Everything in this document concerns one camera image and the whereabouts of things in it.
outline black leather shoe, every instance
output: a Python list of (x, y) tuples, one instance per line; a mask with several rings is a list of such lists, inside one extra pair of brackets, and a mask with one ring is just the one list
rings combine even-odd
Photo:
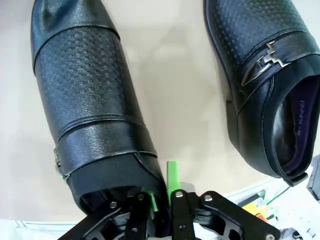
[(307, 177), (319, 119), (320, 51), (291, 0), (205, 0), (228, 79), (229, 138), (256, 170)]
[(31, 46), (56, 166), (77, 205), (88, 214), (109, 196), (123, 201), (144, 189), (168, 213), (157, 153), (102, 2), (36, 0)]

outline cable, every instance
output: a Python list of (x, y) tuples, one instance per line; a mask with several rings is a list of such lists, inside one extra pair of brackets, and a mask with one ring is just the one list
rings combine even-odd
[(266, 205), (271, 204), (274, 200), (276, 200), (278, 197), (280, 197), (282, 194), (284, 194), (286, 191), (288, 191), (290, 187), (288, 186), (283, 192), (281, 192), (279, 195), (275, 196), (274, 198), (272, 198)]

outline shoe insole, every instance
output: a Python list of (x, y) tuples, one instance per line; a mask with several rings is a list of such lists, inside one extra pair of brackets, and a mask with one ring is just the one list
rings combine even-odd
[(317, 76), (305, 78), (291, 90), (277, 110), (273, 139), (278, 160), (286, 173), (295, 170), (303, 160), (319, 86)]

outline table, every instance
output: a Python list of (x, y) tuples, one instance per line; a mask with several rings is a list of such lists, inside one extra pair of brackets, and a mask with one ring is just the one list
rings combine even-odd
[[(0, 8), (0, 218), (78, 221), (84, 214), (55, 171), (55, 145), (32, 71), (33, 2), (3, 0)], [(229, 141), (225, 75), (207, 36), (202, 1), (103, 2), (120, 34), (163, 174), (167, 161), (178, 161), (180, 180), (198, 194), (226, 194), (270, 179)], [(320, 44), (320, 2), (294, 3)]]

